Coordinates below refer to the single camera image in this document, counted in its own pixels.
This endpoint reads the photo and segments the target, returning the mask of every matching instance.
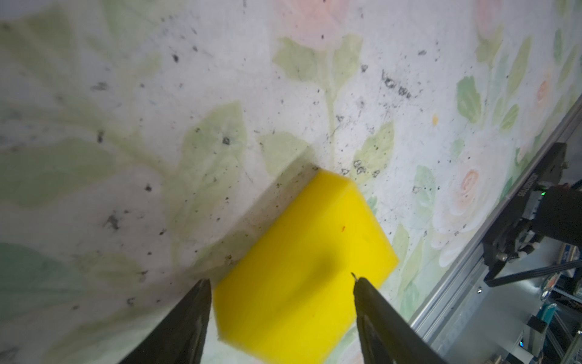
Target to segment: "yellow sponge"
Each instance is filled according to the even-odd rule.
[[[356,184],[320,171],[215,289],[219,335],[267,363],[321,363],[356,319],[352,273],[379,287],[397,263]]]

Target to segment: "dirt speck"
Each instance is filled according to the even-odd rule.
[[[117,216],[115,216],[115,211],[111,215],[109,215],[103,226],[106,226],[107,224],[109,224],[113,228],[113,230],[119,229],[119,219],[117,218]]]
[[[107,91],[109,90],[109,85],[107,82],[98,82],[96,85],[91,86],[91,91]]]

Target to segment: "painted flower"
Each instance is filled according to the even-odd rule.
[[[349,0],[276,0],[284,33],[306,47],[338,43]]]
[[[452,235],[431,243],[441,250],[441,266],[450,264],[469,241],[458,236],[478,228],[495,207],[509,162],[513,162],[510,155],[509,144],[494,130],[477,132],[465,141],[456,165],[436,193],[433,226],[440,234]]]
[[[540,86],[535,92],[533,101],[526,111],[526,116],[521,120],[521,128],[518,135],[519,153],[517,161],[529,153],[534,146],[534,139],[544,130],[548,114],[550,112],[549,100],[552,98],[552,81],[554,68],[549,68],[541,80]]]
[[[503,0],[477,0],[476,22],[479,36],[491,39],[501,22],[501,7]]]

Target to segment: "painted leaf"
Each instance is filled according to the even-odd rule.
[[[311,48],[299,45],[291,38],[282,38],[281,47],[273,57],[285,75],[297,81],[318,81],[317,54]]]
[[[71,267],[22,245],[0,243],[0,321],[78,298],[86,290]]]
[[[143,268],[120,253],[86,253],[75,258],[72,264],[85,276],[93,276],[113,287],[130,287],[144,278]]]
[[[572,65],[574,64],[574,59],[576,58],[577,50],[578,50],[577,47],[574,46],[570,51],[568,58],[566,58],[566,62],[564,62],[562,70],[560,71],[560,76],[558,77],[558,87],[560,87],[564,83],[564,81],[568,78],[568,75],[570,75]]]
[[[363,40],[355,34],[342,39],[342,45],[333,53],[333,80],[339,90],[360,69],[360,51]]]
[[[378,131],[365,140],[362,148],[354,154],[350,177],[359,187],[388,166],[394,148],[394,123],[380,126]]]
[[[202,250],[196,262],[184,276],[195,284],[201,278],[208,278],[214,286],[220,282],[235,264],[253,247],[256,238],[246,231],[235,231],[210,244]]]
[[[507,114],[505,114],[505,117],[503,118],[503,121],[501,122],[501,130],[509,130],[513,127],[513,125],[515,124],[515,121],[517,120],[517,116],[519,115],[519,106],[517,106],[517,104],[514,104],[507,112]]]
[[[412,193],[414,194],[416,217],[423,224],[432,218],[436,194],[435,181],[430,169],[422,165],[416,167]]]
[[[111,154],[76,137],[44,147],[0,152],[0,202],[34,207],[115,172]]]
[[[477,92],[473,76],[457,82],[457,110],[472,124],[481,118],[481,95]]]
[[[531,36],[524,39],[513,60],[513,65],[508,77],[508,99],[513,96],[521,85],[523,77],[526,75],[527,63],[530,57]]]
[[[302,164],[316,161],[312,146],[288,132],[278,132],[257,138],[267,172],[273,177],[281,175],[295,161]]]
[[[75,38],[69,17],[60,4],[55,3],[24,22],[43,45],[50,48],[61,60],[72,65],[76,50]]]
[[[505,99],[500,97],[495,103],[495,109],[493,109],[493,124],[501,123],[503,118],[503,112],[505,111]]]
[[[562,64],[562,29],[558,29],[553,36],[553,59],[557,65]]]
[[[406,258],[406,253],[408,252],[408,246],[410,244],[410,235],[408,231],[404,228],[402,224],[398,224],[396,232],[394,233],[394,238],[392,238],[392,249],[396,253],[396,256],[401,262],[404,262]]]
[[[175,0],[101,0],[107,29],[118,47],[132,49],[176,9]]]
[[[465,148],[465,141],[463,139],[457,139],[450,146],[450,156],[453,159],[459,158],[459,155]]]
[[[215,108],[190,129],[163,188],[168,227],[186,239],[238,183],[247,135],[239,102]]]
[[[128,307],[104,319],[82,324],[54,343],[41,363],[118,363],[167,313],[167,310]]]
[[[402,280],[400,282],[400,286],[398,287],[398,295],[402,295],[402,292],[406,289],[406,287],[416,278],[416,275],[420,271],[420,263],[423,259],[423,245],[424,239],[420,238],[418,240],[418,244],[412,251],[412,254],[404,264],[404,268],[402,269]]]
[[[366,202],[368,203],[368,206],[370,207],[370,210],[372,210],[374,216],[376,216],[376,213],[378,212],[378,209],[376,208],[376,205],[378,204],[378,197],[372,196]]]
[[[85,42],[87,46],[106,59],[107,61],[114,62],[115,61],[115,51],[110,49],[102,40],[94,36],[87,36],[85,37]]]
[[[508,179],[508,181],[505,183],[503,190],[501,191],[501,199],[503,199],[505,196],[507,196],[507,194],[511,190],[512,186],[513,186],[513,177],[510,177]]]
[[[135,75],[139,78],[146,78],[155,75],[162,66],[162,54],[154,52],[146,55],[136,66]]]
[[[489,68],[493,68],[493,61],[501,43],[503,42],[503,26],[500,25],[495,30],[495,34],[490,39],[484,39],[479,37],[479,45],[475,50],[475,55],[477,56],[477,62],[486,63]]]
[[[499,57],[499,62],[495,67],[495,74],[491,80],[491,90],[487,93],[488,100],[496,100],[501,94],[501,90],[507,81],[507,71],[509,63],[509,53],[504,51]]]
[[[554,0],[556,3],[556,9],[561,17],[566,16],[566,11],[569,8],[568,0]]]
[[[398,313],[408,321],[412,318],[420,303],[420,292],[416,284],[411,282],[402,292],[402,301],[400,302]]]

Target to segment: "metal frame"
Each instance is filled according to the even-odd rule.
[[[475,233],[447,273],[409,321],[410,326],[428,344],[432,344],[440,329],[455,307],[472,289],[475,279],[482,276],[488,267],[484,264],[481,240],[492,223],[506,207],[509,200],[525,182],[536,164],[555,142],[565,142],[582,120],[582,96],[564,116],[548,140],[538,150],[527,168],[514,183],[509,193],[501,200],[481,228]]]

